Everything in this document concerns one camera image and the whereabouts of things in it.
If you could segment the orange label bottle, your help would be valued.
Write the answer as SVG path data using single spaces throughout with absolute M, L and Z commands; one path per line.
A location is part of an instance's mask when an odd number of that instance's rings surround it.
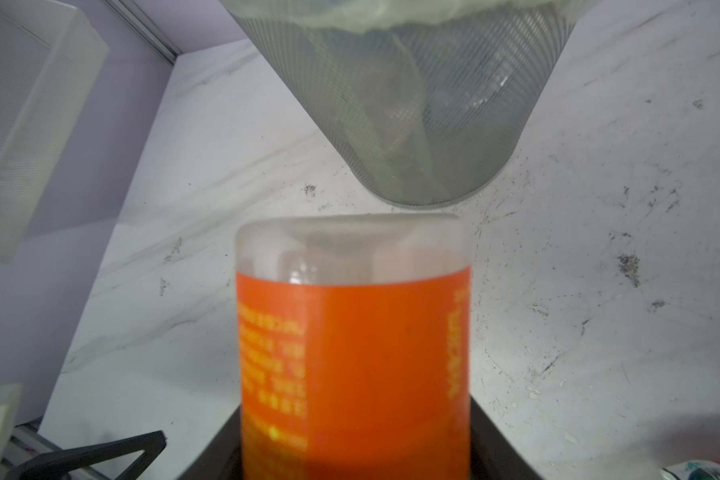
M 235 257 L 245 478 L 469 476 L 458 216 L 260 220 Z

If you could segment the red cap crushed bottle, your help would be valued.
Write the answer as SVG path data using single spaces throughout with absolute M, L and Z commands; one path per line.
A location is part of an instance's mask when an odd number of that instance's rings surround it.
M 689 460 L 661 469 L 663 480 L 720 480 L 720 460 Z

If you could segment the lower white mesh shelf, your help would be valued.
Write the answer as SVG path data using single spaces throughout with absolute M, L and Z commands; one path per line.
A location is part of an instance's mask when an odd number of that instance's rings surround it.
M 109 48 L 59 1 L 0 1 L 0 263 L 22 242 Z

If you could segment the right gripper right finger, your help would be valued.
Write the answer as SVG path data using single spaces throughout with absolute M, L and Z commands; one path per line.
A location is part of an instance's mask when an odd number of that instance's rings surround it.
M 474 397 L 470 398 L 470 479 L 541 480 Z

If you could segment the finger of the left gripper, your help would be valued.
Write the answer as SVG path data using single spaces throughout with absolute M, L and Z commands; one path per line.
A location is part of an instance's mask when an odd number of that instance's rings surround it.
M 63 479 L 75 470 L 140 452 L 140 456 L 117 476 L 117 479 L 138 479 L 166 445 L 164 433 L 154 431 L 118 441 L 41 453 L 12 467 L 5 478 Z

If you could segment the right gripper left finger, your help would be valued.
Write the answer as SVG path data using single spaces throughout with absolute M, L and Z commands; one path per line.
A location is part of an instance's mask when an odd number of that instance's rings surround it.
M 241 408 L 238 407 L 179 480 L 242 480 Z

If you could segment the grey mesh waste bin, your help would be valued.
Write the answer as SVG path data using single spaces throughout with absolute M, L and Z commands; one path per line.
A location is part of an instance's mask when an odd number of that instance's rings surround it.
M 406 208 L 459 202 L 499 173 L 579 20 L 500 7 L 352 33 L 232 17 L 358 181 Z

